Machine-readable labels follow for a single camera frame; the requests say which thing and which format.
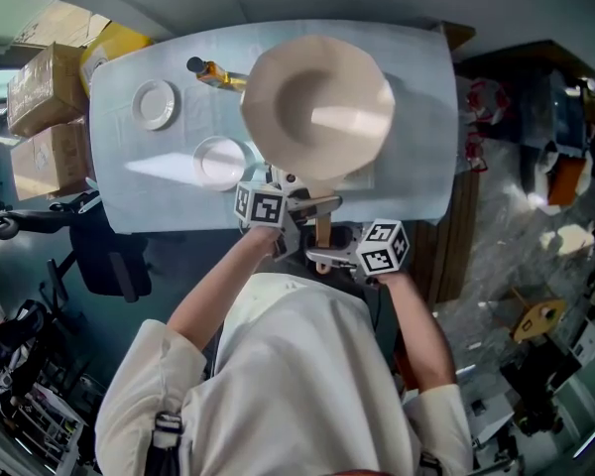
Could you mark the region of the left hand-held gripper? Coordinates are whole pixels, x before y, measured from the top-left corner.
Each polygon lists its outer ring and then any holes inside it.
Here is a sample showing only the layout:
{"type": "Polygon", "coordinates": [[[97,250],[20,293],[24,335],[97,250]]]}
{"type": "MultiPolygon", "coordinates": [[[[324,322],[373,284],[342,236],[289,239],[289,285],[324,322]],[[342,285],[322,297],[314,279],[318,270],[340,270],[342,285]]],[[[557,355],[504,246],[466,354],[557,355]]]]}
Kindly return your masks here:
{"type": "Polygon", "coordinates": [[[276,261],[299,250],[305,222],[340,206],[339,195],[299,199],[288,197],[273,184],[251,180],[240,180],[235,187],[234,215],[245,239],[276,261]]]}

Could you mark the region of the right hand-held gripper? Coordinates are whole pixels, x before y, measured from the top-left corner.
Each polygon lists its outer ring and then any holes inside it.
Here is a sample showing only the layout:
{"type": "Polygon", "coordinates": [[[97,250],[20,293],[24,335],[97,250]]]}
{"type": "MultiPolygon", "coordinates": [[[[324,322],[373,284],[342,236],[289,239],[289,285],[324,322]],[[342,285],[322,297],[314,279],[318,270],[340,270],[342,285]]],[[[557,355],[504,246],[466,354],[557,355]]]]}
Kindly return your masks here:
{"type": "Polygon", "coordinates": [[[399,220],[381,218],[371,223],[334,226],[333,235],[341,239],[331,248],[309,248],[305,255],[312,262],[332,262],[332,267],[352,269],[364,277],[398,271],[410,250],[404,224],[399,220]]]}

